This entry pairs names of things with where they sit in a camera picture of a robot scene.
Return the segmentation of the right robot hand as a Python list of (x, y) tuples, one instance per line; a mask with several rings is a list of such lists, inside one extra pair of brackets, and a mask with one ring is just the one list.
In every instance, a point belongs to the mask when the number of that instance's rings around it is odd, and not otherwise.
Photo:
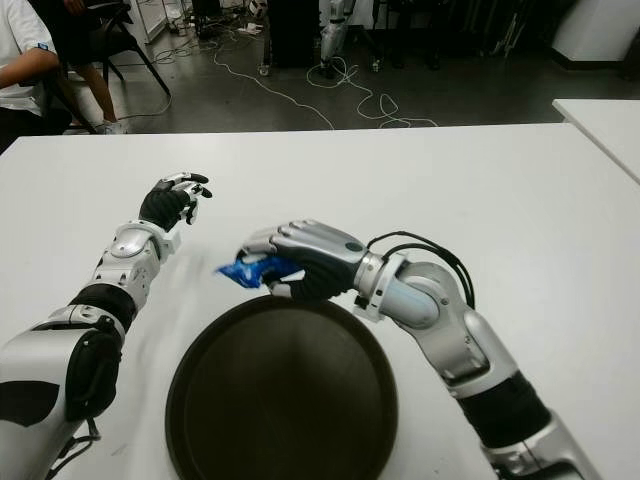
[(268, 275), (271, 294), (316, 301), (352, 289), (367, 253), (362, 242), (341, 230), (314, 220), (296, 220), (254, 233), (242, 244), (238, 256), (275, 256), (291, 261), (304, 276), (285, 281)]

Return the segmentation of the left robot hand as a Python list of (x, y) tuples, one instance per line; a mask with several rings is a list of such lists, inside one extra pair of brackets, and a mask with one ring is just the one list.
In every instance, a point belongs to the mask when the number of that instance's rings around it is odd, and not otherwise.
[(193, 225), (200, 198), (210, 199), (212, 192), (205, 187), (209, 179), (200, 174), (180, 172), (160, 179), (145, 196), (139, 219), (150, 222), (165, 232), (179, 221)]

